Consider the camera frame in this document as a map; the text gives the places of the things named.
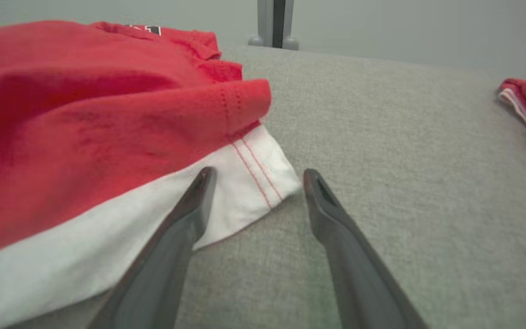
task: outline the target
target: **black strip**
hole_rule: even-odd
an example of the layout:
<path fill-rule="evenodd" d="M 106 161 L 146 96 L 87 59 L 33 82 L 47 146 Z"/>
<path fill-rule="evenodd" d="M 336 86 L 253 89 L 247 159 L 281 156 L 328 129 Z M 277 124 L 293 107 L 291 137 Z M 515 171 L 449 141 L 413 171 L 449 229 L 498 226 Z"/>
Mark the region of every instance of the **black strip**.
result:
<path fill-rule="evenodd" d="M 273 1 L 273 48 L 284 45 L 285 0 Z"/>

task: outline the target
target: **gray fabric surface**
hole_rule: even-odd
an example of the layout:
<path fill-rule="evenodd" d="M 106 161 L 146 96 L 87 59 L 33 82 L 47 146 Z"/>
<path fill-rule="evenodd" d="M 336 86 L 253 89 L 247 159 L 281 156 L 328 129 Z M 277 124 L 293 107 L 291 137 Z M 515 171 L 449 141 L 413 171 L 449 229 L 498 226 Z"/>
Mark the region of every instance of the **gray fabric surface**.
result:
<path fill-rule="evenodd" d="M 265 125 L 317 169 L 432 328 L 526 328 L 526 127 L 501 81 L 421 65 L 223 48 L 271 83 Z M 15 329 L 85 326 L 100 298 Z M 337 328 L 301 195 L 190 263 L 177 328 Z"/>

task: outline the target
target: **gray tablecloth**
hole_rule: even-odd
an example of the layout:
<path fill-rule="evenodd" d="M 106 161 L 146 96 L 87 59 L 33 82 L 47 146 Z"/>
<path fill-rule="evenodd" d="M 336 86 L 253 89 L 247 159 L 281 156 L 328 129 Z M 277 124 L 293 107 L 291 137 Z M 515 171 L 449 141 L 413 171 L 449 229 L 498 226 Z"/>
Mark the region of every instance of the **gray tablecloth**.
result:
<path fill-rule="evenodd" d="M 222 48 L 271 83 L 265 120 L 324 175 L 432 328 L 526 328 L 526 127 L 480 73 Z M 15 329 L 81 328 L 101 298 Z M 177 328 L 337 328 L 301 195 L 196 252 Z"/>

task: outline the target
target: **red stitching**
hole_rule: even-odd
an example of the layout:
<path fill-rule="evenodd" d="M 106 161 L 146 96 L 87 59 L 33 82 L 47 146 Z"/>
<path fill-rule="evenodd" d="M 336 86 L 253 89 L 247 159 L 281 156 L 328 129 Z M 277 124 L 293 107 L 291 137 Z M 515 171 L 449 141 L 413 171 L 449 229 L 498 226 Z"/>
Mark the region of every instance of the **red stitching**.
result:
<path fill-rule="evenodd" d="M 242 163 L 245 165 L 245 167 L 247 168 L 247 170 L 249 171 L 249 173 L 251 174 L 251 177 L 253 177 L 253 180 L 255 180 L 255 184 L 257 184 L 257 187 L 259 188 L 259 191 L 261 192 L 261 194 L 263 195 L 263 198 L 265 198 L 265 202 L 267 202 L 267 206 L 269 206 L 269 209 L 271 210 L 271 203 L 269 203 L 269 200 L 267 199 L 267 196 L 265 195 L 265 192 L 263 192 L 263 189 L 261 189 L 261 185 L 259 185 L 259 181 L 257 181 L 257 178 L 255 177 L 255 175 L 253 174 L 253 172 L 251 171 L 251 168 L 249 167 L 249 165 L 247 164 L 247 162 L 245 161 L 245 159 L 242 157 L 242 154 L 241 152 L 238 151 L 238 148 L 237 146 L 234 144 L 234 143 L 231 143 L 232 146 L 234 147 L 234 150 L 237 152 L 238 156 L 241 158 L 242 160 Z"/>
<path fill-rule="evenodd" d="M 267 179 L 267 181 L 269 182 L 269 185 L 271 185 L 271 188 L 273 189 L 273 191 L 275 191 L 275 194 L 277 194 L 277 196 L 279 197 L 279 200 L 280 201 L 283 201 L 284 198 L 281 197 L 281 194 L 279 193 L 279 191 L 275 188 L 275 186 L 273 185 L 271 179 L 269 179 L 269 177 L 267 176 L 267 174 L 265 173 L 265 170 L 263 170 L 263 167 L 261 166 L 261 163 L 259 163 L 259 160 L 257 160 L 257 157 L 255 156 L 255 154 L 253 153 L 253 151 L 251 150 L 251 148 L 249 147 L 249 144 L 247 144 L 247 142 L 245 142 L 244 139 L 242 139 L 241 137 L 241 140 L 243 143 L 245 143 L 245 146 L 247 147 L 247 149 L 249 150 L 249 153 L 251 154 L 251 156 L 253 157 L 253 159 L 255 159 L 255 162 L 257 163 L 257 166 L 259 166 L 259 169 L 261 169 L 261 172 L 263 172 L 263 175 L 265 176 L 265 178 Z"/>

